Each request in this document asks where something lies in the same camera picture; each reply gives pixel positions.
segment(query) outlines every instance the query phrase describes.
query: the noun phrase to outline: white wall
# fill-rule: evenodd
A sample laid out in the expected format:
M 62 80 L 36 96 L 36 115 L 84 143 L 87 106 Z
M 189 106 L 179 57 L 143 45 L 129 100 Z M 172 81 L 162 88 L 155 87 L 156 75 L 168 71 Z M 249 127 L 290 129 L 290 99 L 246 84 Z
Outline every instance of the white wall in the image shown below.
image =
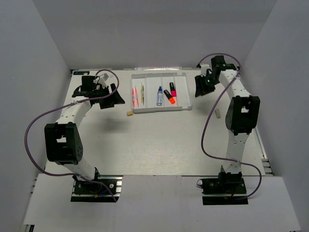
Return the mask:
M 33 0 L 71 69 L 244 61 L 276 0 Z
M 23 145 L 24 131 L 38 114 L 63 103 L 70 71 L 31 0 L 0 2 L 0 230 L 22 224 L 37 170 Z M 44 125 L 34 125 L 29 142 L 44 165 Z
M 244 65 L 261 98 L 258 127 L 282 175 L 303 232 L 309 232 L 309 1 L 278 0 Z

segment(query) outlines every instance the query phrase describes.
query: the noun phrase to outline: white tray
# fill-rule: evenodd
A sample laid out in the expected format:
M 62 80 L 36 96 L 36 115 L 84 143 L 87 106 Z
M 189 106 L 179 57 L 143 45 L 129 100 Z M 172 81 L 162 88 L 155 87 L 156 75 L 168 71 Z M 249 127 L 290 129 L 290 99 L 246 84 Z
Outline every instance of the white tray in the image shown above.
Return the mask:
M 163 93 L 162 106 L 156 105 L 156 96 L 159 86 L 162 87 L 162 92 L 169 89 L 169 83 L 173 82 L 177 92 L 177 97 L 174 97 L 176 103 L 171 104 Z M 140 85 L 144 85 L 144 105 L 141 101 Z M 192 103 L 189 96 L 187 75 L 186 73 L 141 73 L 133 74 L 131 77 L 131 88 L 137 88 L 139 107 L 135 98 L 135 107 L 131 105 L 134 113 L 155 112 L 155 111 L 172 111 L 172 110 L 190 110 Z

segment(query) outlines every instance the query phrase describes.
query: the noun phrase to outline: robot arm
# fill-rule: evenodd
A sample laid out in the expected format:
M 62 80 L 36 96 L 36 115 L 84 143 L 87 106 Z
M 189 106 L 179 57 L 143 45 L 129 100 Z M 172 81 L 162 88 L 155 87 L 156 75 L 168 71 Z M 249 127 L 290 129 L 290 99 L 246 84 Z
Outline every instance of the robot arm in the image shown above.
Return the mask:
M 112 91 L 115 89 L 115 84 L 111 84 L 111 89 Z M 103 97 L 108 94 L 109 88 L 105 85 L 103 78 L 83 76 L 82 85 L 74 91 L 72 102 L 85 98 Z M 114 107 L 115 104 L 124 104 L 125 101 L 116 91 L 102 100 L 90 100 L 75 104 L 69 107 L 55 123 L 47 124 L 44 129 L 48 160 L 90 180 L 96 179 L 99 173 L 83 157 L 83 144 L 78 127 L 85 114 L 96 103 L 99 103 L 100 108 L 104 109 Z
M 218 83 L 227 87 L 237 75 L 237 68 L 233 64 L 226 64 L 223 56 L 211 59 L 212 70 L 207 64 L 201 64 L 200 67 L 201 75 L 195 77 L 196 97 L 213 92 Z M 229 135 L 226 158 L 238 162 L 224 161 L 217 179 L 204 179 L 204 194 L 222 194 L 236 189 L 238 193 L 238 187 L 244 186 L 239 162 L 242 161 L 246 141 L 256 126 L 260 99 L 245 89 L 239 77 L 227 93 L 231 103 L 225 117 Z

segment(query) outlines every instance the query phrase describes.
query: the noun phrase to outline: small bottle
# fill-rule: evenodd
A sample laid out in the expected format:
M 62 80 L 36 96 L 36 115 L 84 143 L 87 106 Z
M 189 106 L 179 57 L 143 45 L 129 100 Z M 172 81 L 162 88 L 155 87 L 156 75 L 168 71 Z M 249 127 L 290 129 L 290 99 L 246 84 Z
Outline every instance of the small bottle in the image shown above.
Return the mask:
M 163 93 L 162 87 L 159 87 L 158 93 L 156 94 L 156 105 L 162 105 Z

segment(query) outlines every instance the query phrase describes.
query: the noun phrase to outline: wire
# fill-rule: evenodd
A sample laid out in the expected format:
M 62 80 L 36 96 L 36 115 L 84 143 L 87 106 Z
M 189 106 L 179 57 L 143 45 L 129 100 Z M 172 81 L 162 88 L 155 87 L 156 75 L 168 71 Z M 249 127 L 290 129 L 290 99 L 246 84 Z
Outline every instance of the wire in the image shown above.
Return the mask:
M 78 174 L 78 173 L 64 173 L 64 174 L 55 174 L 55 173 L 49 173 L 47 171 L 45 171 L 43 168 L 41 168 L 37 162 L 34 160 L 34 158 L 32 157 L 31 155 L 31 152 L 30 152 L 30 149 L 29 149 L 29 146 L 28 146 L 28 134 L 29 134 L 29 130 L 30 128 L 32 127 L 32 125 L 38 120 L 40 119 L 41 117 L 47 115 L 47 114 L 50 114 L 50 113 L 53 113 L 55 111 L 58 111 L 58 110 L 61 110 L 61 109 L 64 109 L 64 108 L 67 108 L 67 107 L 70 107 L 70 106 L 73 106 L 75 104 L 79 104 L 79 103 L 83 103 L 85 101 L 91 101 L 91 100 L 101 100 L 101 99 L 104 99 L 104 98 L 108 98 L 109 96 L 111 96 L 112 94 L 114 94 L 117 89 L 119 88 L 119 78 L 118 76 L 111 70 L 108 70 L 108 69 L 101 69 L 99 70 L 97 73 L 96 73 L 96 76 L 100 73 L 100 72 L 110 72 L 112 73 L 116 79 L 117 79 L 117 86 L 116 88 L 108 95 L 106 96 L 103 96 L 103 97 L 96 97 L 96 98 L 86 98 L 86 99 L 82 99 L 80 101 L 76 101 L 76 102 L 72 102 L 70 104 L 66 104 L 64 106 L 61 106 L 61 107 L 58 107 L 58 108 L 55 108 L 53 110 L 49 110 L 49 111 L 46 111 L 45 113 L 42 113 L 41 115 L 37 116 L 36 118 L 34 118 L 30 123 L 29 125 L 27 126 L 27 129 L 25 131 L 25 136 L 24 136 L 24 144 L 25 144 L 25 149 L 26 149 L 26 152 L 27 152 L 27 155 L 29 157 L 29 159 L 31 160 L 31 162 L 33 163 L 33 165 L 42 173 L 46 174 L 46 175 L 49 175 L 49 176 L 68 176 L 68 175 L 73 175 L 73 176 L 77 176 L 87 182 L 90 182 L 90 183 L 93 183 L 93 184 L 99 184 L 101 185 L 102 187 L 104 187 L 109 193 L 110 195 L 112 196 L 112 198 L 114 199 L 115 202 L 117 202 L 116 198 L 114 197 L 114 195 L 112 194 L 112 192 L 110 191 L 110 189 L 102 182 L 99 182 L 99 181 L 95 181 L 95 180 L 89 180 L 85 177 L 83 177 L 82 175 Z
M 98 84 L 98 82 L 100 81 L 101 76 L 97 76 L 97 77 L 98 77 L 98 81 L 96 82 L 96 85 L 97 85 L 97 84 Z
M 260 177 L 260 178 L 259 178 L 259 183 L 258 183 L 257 187 L 255 188 L 255 190 L 254 190 L 252 193 L 250 193 L 249 195 L 247 195 L 246 198 L 248 198 L 248 197 L 251 197 L 252 195 L 254 195 L 254 194 L 256 193 L 256 191 L 260 188 L 261 183 L 262 183 L 262 173 L 261 173 L 261 171 L 258 169 L 258 167 L 256 167 L 256 166 L 253 165 L 253 164 L 250 164 L 250 163 L 240 162 L 240 161 L 238 161 L 238 160 L 236 160 L 236 159 L 229 159 L 229 158 L 221 158 L 221 157 L 212 156 L 212 155 L 208 154 L 208 153 L 205 151 L 205 148 L 204 148 L 205 132 L 206 132 L 207 126 L 208 126 L 208 124 L 209 124 L 210 118 L 211 118 L 211 116 L 212 116 L 212 113 L 214 112 L 214 110 L 215 110 L 215 108 L 216 108 L 218 102 L 220 101 L 221 97 L 222 97 L 222 96 L 224 95 L 224 93 L 228 90 L 228 88 L 234 83 L 234 81 L 236 80 L 236 77 L 239 75 L 239 72 L 240 72 L 240 70 L 241 70 L 241 64 L 240 64 L 240 62 L 239 62 L 235 57 L 233 57 L 233 56 L 231 56 L 231 55 L 229 55 L 229 54 L 225 54 L 225 53 L 213 53 L 213 54 L 209 54 L 209 55 L 205 56 L 200 62 L 202 62 L 205 58 L 210 57 L 210 56 L 213 56 L 213 55 L 225 55 L 225 56 L 228 56 L 228 57 L 233 58 L 233 59 L 238 63 L 238 65 L 239 65 L 239 70 L 237 71 L 235 77 L 231 80 L 231 82 L 225 87 L 225 89 L 224 89 L 224 90 L 222 91 L 222 93 L 219 95 L 218 99 L 216 100 L 215 104 L 213 105 L 213 107 L 212 107 L 212 109 L 211 109 L 211 111 L 210 111 L 210 113 L 209 113 L 209 115 L 208 115 L 208 117 L 207 117 L 207 120 L 206 120 L 206 123 L 205 123 L 205 126 L 204 126 L 204 130 L 203 130 L 203 133 L 202 133 L 202 138 L 201 138 L 201 148 L 202 148 L 202 151 L 204 152 L 204 154 L 205 154 L 206 156 L 210 157 L 210 158 L 213 158 L 213 159 L 216 159 L 216 160 L 225 160 L 225 161 L 231 161 L 231 162 L 235 162 L 235 163 L 240 163 L 240 164 L 242 164 L 242 165 L 251 166 L 251 167 L 255 168 L 255 169 L 258 171 L 259 177 Z

